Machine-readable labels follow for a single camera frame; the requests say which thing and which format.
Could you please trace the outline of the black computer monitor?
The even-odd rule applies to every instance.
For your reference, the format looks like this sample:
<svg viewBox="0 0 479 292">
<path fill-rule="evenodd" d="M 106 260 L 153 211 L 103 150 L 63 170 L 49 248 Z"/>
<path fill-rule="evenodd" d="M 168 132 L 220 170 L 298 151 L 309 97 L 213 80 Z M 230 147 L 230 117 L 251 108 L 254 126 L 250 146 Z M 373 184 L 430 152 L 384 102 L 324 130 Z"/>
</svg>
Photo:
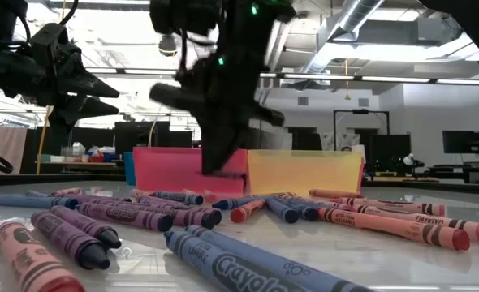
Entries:
<svg viewBox="0 0 479 292">
<path fill-rule="evenodd" d="M 447 154 L 479 154 L 479 131 L 443 131 L 442 145 Z"/>
</svg>

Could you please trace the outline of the pink crayon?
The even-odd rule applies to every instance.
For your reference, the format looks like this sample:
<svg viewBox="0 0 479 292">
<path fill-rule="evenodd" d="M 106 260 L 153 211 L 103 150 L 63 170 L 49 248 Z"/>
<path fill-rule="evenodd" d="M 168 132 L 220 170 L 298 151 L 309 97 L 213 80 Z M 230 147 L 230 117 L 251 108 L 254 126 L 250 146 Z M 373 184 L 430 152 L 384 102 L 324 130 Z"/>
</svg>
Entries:
<svg viewBox="0 0 479 292">
<path fill-rule="evenodd" d="M 465 221 L 459 219 L 452 219 L 448 217 L 436 217 L 425 215 L 421 213 L 408 213 L 403 211 L 395 211 L 390 209 L 382 209 L 372 207 L 368 205 L 355 204 L 352 208 L 359 212 L 370 215 L 377 215 L 381 217 L 390 217 L 395 219 L 401 219 L 406 221 L 414 221 L 425 224 L 442 225 L 445 227 L 456 228 L 464 230 L 468 233 L 469 237 L 473 241 L 479 241 L 479 223 L 474 221 Z"/>
</svg>

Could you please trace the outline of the large teal plastic bin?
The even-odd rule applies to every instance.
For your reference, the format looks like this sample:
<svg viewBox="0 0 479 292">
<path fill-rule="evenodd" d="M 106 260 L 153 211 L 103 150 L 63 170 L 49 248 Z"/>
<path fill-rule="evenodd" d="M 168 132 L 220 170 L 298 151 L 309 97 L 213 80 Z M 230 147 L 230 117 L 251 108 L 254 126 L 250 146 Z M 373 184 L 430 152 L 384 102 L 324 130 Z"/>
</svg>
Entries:
<svg viewBox="0 0 479 292">
<path fill-rule="evenodd" d="M 124 170 L 126 182 L 130 186 L 136 185 L 135 165 L 133 161 L 133 153 L 125 152 L 123 154 Z"/>
</svg>

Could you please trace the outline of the wooden shelf table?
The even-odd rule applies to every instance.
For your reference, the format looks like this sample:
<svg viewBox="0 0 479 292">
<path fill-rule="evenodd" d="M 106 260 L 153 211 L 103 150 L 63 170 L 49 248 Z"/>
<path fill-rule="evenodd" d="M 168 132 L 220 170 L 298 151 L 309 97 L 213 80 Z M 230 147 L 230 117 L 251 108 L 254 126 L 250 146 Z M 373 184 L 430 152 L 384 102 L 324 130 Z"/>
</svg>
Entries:
<svg viewBox="0 0 479 292">
<path fill-rule="evenodd" d="M 57 170 L 61 174 L 125 174 L 121 161 L 117 162 L 79 162 L 79 161 L 43 161 L 40 171 Z"/>
</svg>

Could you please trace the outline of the silver spiral ventilation duct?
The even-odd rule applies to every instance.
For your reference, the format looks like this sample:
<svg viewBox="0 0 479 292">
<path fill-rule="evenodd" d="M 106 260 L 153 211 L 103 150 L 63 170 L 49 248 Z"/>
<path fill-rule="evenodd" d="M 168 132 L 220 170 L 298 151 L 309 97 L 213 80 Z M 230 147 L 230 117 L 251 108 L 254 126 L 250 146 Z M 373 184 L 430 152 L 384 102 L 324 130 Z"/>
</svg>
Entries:
<svg viewBox="0 0 479 292">
<path fill-rule="evenodd" d="M 301 73 L 322 73 L 328 64 L 338 58 L 343 47 L 334 43 L 336 38 L 356 41 L 359 30 L 385 0 L 344 0 L 339 13 L 327 18 L 316 35 L 316 49 Z"/>
</svg>

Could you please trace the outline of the black cabinet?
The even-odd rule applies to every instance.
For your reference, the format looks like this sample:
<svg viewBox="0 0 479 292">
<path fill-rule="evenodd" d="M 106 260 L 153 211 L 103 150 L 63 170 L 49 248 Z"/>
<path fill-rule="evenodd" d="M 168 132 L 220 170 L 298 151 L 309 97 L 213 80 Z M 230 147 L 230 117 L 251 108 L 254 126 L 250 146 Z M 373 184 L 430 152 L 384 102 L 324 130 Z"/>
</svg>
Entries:
<svg viewBox="0 0 479 292">
<path fill-rule="evenodd" d="M 403 159 L 411 153 L 410 135 L 371 135 L 366 159 L 369 169 L 376 173 L 404 175 L 409 167 Z"/>
</svg>

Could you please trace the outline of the pink cloth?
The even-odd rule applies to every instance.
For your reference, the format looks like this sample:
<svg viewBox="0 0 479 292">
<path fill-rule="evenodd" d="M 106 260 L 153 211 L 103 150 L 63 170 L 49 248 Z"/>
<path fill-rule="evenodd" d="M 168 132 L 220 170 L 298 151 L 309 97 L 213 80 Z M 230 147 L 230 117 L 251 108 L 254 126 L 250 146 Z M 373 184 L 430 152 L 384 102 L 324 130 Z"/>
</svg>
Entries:
<svg viewBox="0 0 479 292">
<path fill-rule="evenodd" d="M 12 164 L 12 174 L 20 172 L 26 135 L 27 129 L 24 127 L 0 126 L 0 157 Z"/>
</svg>

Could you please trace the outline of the small yellow plastic bin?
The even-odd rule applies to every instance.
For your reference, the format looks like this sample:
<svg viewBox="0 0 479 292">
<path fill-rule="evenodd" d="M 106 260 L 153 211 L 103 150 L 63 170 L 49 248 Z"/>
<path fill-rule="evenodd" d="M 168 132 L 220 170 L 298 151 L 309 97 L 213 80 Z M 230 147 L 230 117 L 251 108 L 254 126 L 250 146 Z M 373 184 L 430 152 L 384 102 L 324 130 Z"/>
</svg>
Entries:
<svg viewBox="0 0 479 292">
<path fill-rule="evenodd" d="M 250 150 L 248 188 L 252 194 L 312 189 L 356 192 L 362 155 L 358 152 Z"/>
</svg>

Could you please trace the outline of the small pink plastic bin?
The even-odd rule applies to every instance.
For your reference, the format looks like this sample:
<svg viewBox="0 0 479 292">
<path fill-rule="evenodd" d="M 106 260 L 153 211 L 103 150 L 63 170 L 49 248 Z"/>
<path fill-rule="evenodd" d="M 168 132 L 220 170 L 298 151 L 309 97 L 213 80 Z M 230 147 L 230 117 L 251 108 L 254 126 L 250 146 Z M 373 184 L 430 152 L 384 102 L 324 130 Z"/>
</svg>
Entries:
<svg viewBox="0 0 479 292">
<path fill-rule="evenodd" d="M 201 173 L 201 150 L 177 147 L 133 148 L 136 187 L 142 191 L 205 190 L 218 194 L 244 192 L 248 152 L 239 149 L 222 168 L 223 177 Z"/>
</svg>

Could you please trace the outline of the LED light bar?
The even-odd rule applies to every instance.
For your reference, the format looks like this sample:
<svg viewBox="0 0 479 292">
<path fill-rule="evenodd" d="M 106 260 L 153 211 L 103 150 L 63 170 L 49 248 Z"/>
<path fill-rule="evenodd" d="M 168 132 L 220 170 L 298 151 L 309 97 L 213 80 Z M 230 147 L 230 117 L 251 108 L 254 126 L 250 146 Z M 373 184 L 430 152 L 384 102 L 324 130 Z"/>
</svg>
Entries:
<svg viewBox="0 0 479 292">
<path fill-rule="evenodd" d="M 95 75 L 110 76 L 117 78 L 128 76 L 145 78 L 174 78 L 175 70 L 156 69 L 128 69 L 128 68 L 104 68 L 88 67 L 87 71 Z M 348 82 L 373 82 L 373 83 L 401 83 L 401 84 L 435 84 L 456 86 L 479 86 L 479 79 L 436 79 L 404 76 L 379 76 L 379 75 L 332 75 L 332 74 L 301 74 L 282 72 L 262 72 L 261 79 L 289 79 L 289 80 L 312 80 L 312 81 L 348 81 Z"/>
</svg>

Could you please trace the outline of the black metal stand frame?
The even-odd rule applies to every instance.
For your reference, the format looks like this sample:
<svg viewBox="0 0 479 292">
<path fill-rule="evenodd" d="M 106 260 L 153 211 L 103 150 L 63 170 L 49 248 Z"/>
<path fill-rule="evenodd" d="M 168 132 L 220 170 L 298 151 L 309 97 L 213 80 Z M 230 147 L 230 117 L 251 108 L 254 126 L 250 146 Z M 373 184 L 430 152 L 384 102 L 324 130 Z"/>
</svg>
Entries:
<svg viewBox="0 0 479 292">
<path fill-rule="evenodd" d="M 382 111 L 382 110 L 369 110 L 369 109 L 334 109 L 333 111 L 333 137 L 334 137 L 334 151 L 337 151 L 337 123 L 340 121 L 341 118 L 337 119 L 338 113 L 345 113 L 345 114 L 375 114 L 377 117 L 379 114 L 384 114 L 386 116 L 386 134 L 391 134 L 391 127 L 390 127 L 390 112 L 389 111 Z"/>
</svg>

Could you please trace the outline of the black partition panels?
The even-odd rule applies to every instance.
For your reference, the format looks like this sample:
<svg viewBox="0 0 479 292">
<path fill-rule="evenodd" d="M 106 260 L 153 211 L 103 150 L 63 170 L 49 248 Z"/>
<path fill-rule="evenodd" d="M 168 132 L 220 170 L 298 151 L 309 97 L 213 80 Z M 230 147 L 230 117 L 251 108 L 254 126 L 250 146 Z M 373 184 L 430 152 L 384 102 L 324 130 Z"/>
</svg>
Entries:
<svg viewBox="0 0 479 292">
<path fill-rule="evenodd" d="M 192 131 L 172 131 L 168 122 L 116 122 L 112 129 L 75 127 L 65 136 L 56 136 L 48 128 L 42 154 L 58 156 L 63 148 L 77 142 L 86 152 L 107 147 L 105 154 L 116 159 L 136 146 L 147 144 L 190 148 L 192 138 Z"/>
</svg>

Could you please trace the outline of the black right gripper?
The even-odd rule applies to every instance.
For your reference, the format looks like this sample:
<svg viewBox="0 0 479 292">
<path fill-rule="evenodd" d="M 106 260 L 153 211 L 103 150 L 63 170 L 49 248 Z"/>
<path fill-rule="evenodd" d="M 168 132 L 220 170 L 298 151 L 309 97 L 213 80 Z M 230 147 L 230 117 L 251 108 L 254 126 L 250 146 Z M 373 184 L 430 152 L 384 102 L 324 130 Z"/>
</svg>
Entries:
<svg viewBox="0 0 479 292">
<path fill-rule="evenodd" d="M 260 73 L 266 70 L 267 45 L 267 40 L 220 42 L 213 53 L 188 68 L 188 42 L 184 40 L 175 73 L 179 86 L 157 83 L 150 89 L 151 100 L 188 111 L 202 126 L 201 171 L 204 175 L 221 170 L 242 148 L 250 119 L 257 118 L 277 127 L 284 124 L 281 112 L 266 108 L 254 99 Z"/>
</svg>

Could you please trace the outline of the brownish orange crayon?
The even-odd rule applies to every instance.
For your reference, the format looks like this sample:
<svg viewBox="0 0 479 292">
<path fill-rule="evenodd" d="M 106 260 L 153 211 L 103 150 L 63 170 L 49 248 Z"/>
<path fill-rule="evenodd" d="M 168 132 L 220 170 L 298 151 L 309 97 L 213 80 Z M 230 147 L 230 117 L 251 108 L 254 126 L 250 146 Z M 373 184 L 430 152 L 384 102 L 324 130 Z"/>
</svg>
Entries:
<svg viewBox="0 0 479 292">
<path fill-rule="evenodd" d="M 314 197 L 321 197 L 321 198 L 327 198 L 327 199 L 361 198 L 362 197 L 360 192 L 329 191 L 329 190 L 320 190 L 320 189 L 312 189 L 309 191 L 309 194 Z"/>
</svg>

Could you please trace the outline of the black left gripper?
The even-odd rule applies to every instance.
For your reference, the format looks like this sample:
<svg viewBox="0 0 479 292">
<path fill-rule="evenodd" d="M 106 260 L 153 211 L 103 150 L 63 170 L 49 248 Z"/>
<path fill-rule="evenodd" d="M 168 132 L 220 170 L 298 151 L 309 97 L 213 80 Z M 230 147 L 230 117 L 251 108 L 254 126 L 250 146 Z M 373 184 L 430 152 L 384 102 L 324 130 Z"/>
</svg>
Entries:
<svg viewBox="0 0 479 292">
<path fill-rule="evenodd" d="M 59 77 L 33 58 L 0 50 L 0 89 L 7 97 L 23 95 L 34 98 L 39 106 L 55 105 L 48 117 L 55 135 L 68 135 L 83 118 L 119 113 L 117 107 L 87 96 L 68 97 L 56 105 L 73 92 L 97 97 L 119 96 L 119 91 L 86 70 L 79 53 L 71 54 L 63 64 L 61 84 Z"/>
</svg>

